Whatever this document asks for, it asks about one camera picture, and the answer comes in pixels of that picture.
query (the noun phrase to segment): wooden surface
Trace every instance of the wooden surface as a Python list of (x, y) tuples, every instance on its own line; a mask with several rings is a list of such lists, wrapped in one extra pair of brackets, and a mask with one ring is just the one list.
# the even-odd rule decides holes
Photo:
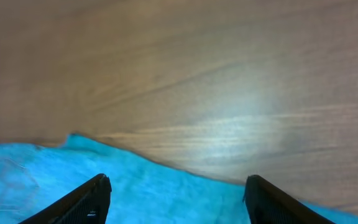
[(358, 214), (358, 0), (0, 0), (0, 142), (72, 132)]

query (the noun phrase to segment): blue towel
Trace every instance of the blue towel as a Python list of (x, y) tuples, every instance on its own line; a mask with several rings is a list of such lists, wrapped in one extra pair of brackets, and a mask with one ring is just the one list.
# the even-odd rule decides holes
[[(0, 223), (20, 222), (98, 173), (111, 181), (106, 223), (249, 223), (244, 186), (164, 167), (77, 134), (58, 148), (0, 144)], [(358, 217), (307, 204), (335, 223)]]

